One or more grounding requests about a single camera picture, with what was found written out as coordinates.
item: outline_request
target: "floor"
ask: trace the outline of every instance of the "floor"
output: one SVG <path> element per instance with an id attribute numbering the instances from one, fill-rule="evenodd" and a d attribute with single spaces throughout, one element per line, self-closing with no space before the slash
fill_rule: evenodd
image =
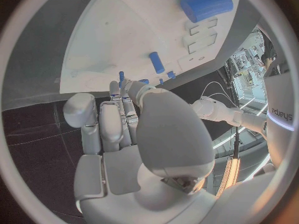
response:
<path id="1" fill-rule="evenodd" d="M 218 81 L 224 86 L 218 73 L 214 72 L 172 91 L 188 103 L 193 103 L 211 81 Z M 221 92 L 221 88 L 212 84 L 205 94 L 216 92 Z M 216 95 L 214 98 L 230 107 L 224 96 Z M 107 100 L 108 97 L 96 99 L 97 107 Z M 83 155 L 81 133 L 80 129 L 71 128 L 66 123 L 62 112 L 64 104 L 65 101 L 61 101 L 4 111 L 4 131 L 13 160 L 34 194 L 67 223 L 84 224 L 73 194 L 75 168 Z M 225 122 L 205 120 L 204 123 L 212 139 L 230 129 Z M 6 223 L 32 223 L 2 182 L 0 188 L 0 213 L 7 218 Z"/>

